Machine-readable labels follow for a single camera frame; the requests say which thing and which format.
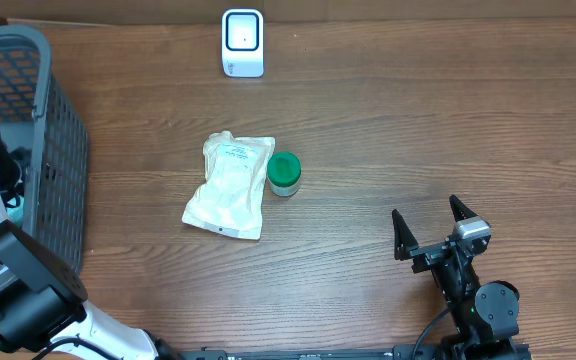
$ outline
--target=green cap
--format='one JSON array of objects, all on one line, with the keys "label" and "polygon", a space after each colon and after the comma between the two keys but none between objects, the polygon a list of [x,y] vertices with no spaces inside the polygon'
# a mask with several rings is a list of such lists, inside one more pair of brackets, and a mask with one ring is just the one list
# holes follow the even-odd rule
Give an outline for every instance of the green cap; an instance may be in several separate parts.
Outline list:
[{"label": "green cap", "polygon": [[300,176],[301,163],[293,153],[280,152],[268,161],[268,180],[276,186],[292,186]]}]

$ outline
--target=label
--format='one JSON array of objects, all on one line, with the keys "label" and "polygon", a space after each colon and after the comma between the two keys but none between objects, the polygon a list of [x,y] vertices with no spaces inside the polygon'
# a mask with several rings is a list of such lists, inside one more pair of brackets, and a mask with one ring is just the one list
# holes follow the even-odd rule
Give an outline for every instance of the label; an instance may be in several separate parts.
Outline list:
[{"label": "label", "polygon": [[248,160],[257,157],[257,151],[253,148],[243,145],[223,144],[219,147],[219,154],[232,156],[241,160]]},{"label": "label", "polygon": [[301,177],[297,180],[296,183],[294,183],[288,187],[277,186],[277,185],[273,184],[272,181],[270,181],[270,179],[268,179],[268,182],[270,183],[270,190],[272,190],[272,192],[274,192],[275,195],[277,195],[277,196],[292,196],[297,192],[297,190],[299,190],[299,187],[301,186]]}]

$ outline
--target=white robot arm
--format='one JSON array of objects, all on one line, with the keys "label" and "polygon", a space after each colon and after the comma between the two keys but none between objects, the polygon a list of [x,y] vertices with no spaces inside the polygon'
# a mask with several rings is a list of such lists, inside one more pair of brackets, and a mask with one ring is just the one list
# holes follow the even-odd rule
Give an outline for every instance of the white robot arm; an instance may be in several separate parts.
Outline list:
[{"label": "white robot arm", "polygon": [[[8,302],[7,306],[0,304],[0,350],[12,352],[20,347],[27,347],[38,351],[41,348],[48,348],[49,351],[69,353],[88,360],[109,358],[151,360],[170,357],[160,356],[157,350],[157,346],[167,348],[165,343],[153,340],[144,330],[121,324],[87,301],[86,291],[79,279],[75,279],[76,274],[64,267],[65,264],[47,250],[38,249],[40,245],[36,241],[8,221],[1,196],[0,228],[2,229],[0,230],[0,275],[2,271],[11,272],[14,275],[14,281],[4,289],[0,289],[0,295],[5,296]],[[19,255],[21,259],[24,258],[23,255],[27,255],[26,263],[15,262],[16,255]],[[42,275],[45,275],[43,279],[45,281],[37,281]],[[73,277],[75,281],[72,284],[65,284],[63,278],[54,275]],[[68,285],[74,285],[73,294],[69,293]],[[11,292],[13,288],[20,288],[20,294]],[[55,294],[55,291],[60,290],[68,295]],[[73,301],[60,304],[60,298],[64,297]],[[44,308],[38,308],[30,304],[31,300],[32,303],[44,301],[46,304],[43,305]],[[54,320],[40,321],[24,318],[25,315],[28,317],[52,316]]]}]

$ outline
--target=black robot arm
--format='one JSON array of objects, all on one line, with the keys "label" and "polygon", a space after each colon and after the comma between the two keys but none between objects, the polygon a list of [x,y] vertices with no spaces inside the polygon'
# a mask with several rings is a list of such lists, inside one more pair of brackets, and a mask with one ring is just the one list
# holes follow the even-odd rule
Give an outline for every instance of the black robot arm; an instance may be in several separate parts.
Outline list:
[{"label": "black robot arm", "polygon": [[515,346],[512,341],[519,333],[519,292],[505,281],[481,286],[472,267],[473,258],[490,243],[490,225],[455,195],[450,197],[450,207],[456,221],[452,234],[422,248],[397,210],[392,218],[395,259],[412,259],[414,273],[432,272],[458,333],[442,339],[440,346],[425,347],[425,352],[395,347],[394,353],[403,352],[410,359],[530,359],[528,346]]}]

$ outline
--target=cable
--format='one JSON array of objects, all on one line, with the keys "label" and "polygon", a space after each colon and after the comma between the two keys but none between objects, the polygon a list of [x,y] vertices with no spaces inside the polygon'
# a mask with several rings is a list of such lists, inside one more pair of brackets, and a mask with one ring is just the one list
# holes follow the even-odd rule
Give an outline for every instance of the cable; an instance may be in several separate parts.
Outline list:
[{"label": "cable", "polygon": [[50,344],[47,348],[45,348],[37,356],[32,358],[32,360],[41,360],[44,357],[46,357],[46,355],[53,352],[56,348],[60,347],[61,345],[66,345],[66,344],[74,344],[75,346],[83,346],[90,351],[96,352],[97,355],[103,357],[106,360],[118,360],[117,358],[108,354],[107,352],[103,351],[102,349],[98,348],[97,346],[90,344],[90,343],[87,343],[87,342],[81,340],[80,338],[67,338],[67,339],[62,339],[62,340],[56,341],[56,342]]},{"label": "cable", "polygon": [[446,308],[439,315],[437,315],[437,317],[433,321],[431,321],[430,324],[428,324],[428,326],[426,326],[424,331],[421,332],[421,335],[419,335],[419,338],[417,338],[417,342],[415,343],[415,347],[412,348],[412,353],[410,353],[410,360],[415,360],[415,357],[417,356],[417,349],[419,349],[419,345],[421,345],[421,342],[424,340],[426,335],[428,335],[428,333],[433,328],[433,326],[437,325],[437,323],[439,321],[441,321],[441,319],[443,319],[444,316],[446,316],[446,314],[448,314],[449,312],[450,312],[450,309]]},{"label": "cable", "polygon": [[16,209],[16,208],[19,207],[19,205],[21,205],[21,197],[19,196],[19,194],[17,194],[16,192],[13,191],[13,192],[11,193],[11,195],[12,195],[12,197],[13,197],[12,199],[15,200],[15,205],[10,205],[10,203],[7,202],[7,203],[4,204],[4,207],[5,207],[6,209]]},{"label": "cable", "polygon": [[464,265],[461,263],[461,257],[459,256],[459,251],[463,252],[459,243],[457,243],[457,248],[455,250],[455,256],[457,257],[457,265],[459,265],[459,277],[461,279],[461,292],[459,293],[459,298],[463,299],[466,296],[466,275],[464,271]]}]

